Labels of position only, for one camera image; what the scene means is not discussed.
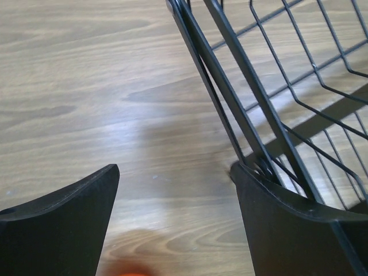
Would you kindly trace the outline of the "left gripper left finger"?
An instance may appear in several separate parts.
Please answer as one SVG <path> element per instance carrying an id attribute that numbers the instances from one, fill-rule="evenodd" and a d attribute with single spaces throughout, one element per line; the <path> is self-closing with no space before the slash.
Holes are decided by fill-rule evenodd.
<path id="1" fill-rule="evenodd" d="M 109 164 L 1 211 L 1 275 L 95 275 L 120 172 Z"/>

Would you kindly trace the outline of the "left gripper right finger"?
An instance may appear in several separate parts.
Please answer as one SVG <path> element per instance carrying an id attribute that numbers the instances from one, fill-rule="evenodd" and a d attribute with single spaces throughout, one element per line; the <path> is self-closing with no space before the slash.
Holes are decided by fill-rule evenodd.
<path id="1" fill-rule="evenodd" d="M 340 210 L 234 163 L 230 175 L 256 275 L 366 275 L 367 204 Z"/>

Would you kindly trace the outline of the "black wire dish rack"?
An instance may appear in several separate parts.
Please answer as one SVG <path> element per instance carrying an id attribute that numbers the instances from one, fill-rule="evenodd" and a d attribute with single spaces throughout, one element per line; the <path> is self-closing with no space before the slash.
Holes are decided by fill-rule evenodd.
<path id="1" fill-rule="evenodd" d="M 254 173 L 367 212 L 367 2 L 167 1 Z"/>

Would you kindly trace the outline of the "orange bowl far left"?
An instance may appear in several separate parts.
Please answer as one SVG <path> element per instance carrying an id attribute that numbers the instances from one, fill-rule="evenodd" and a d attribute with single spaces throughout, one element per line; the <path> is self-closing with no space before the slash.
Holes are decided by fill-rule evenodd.
<path id="1" fill-rule="evenodd" d="M 156 272 L 141 262 L 122 260 L 110 269 L 110 275 L 145 275 L 154 276 Z"/>

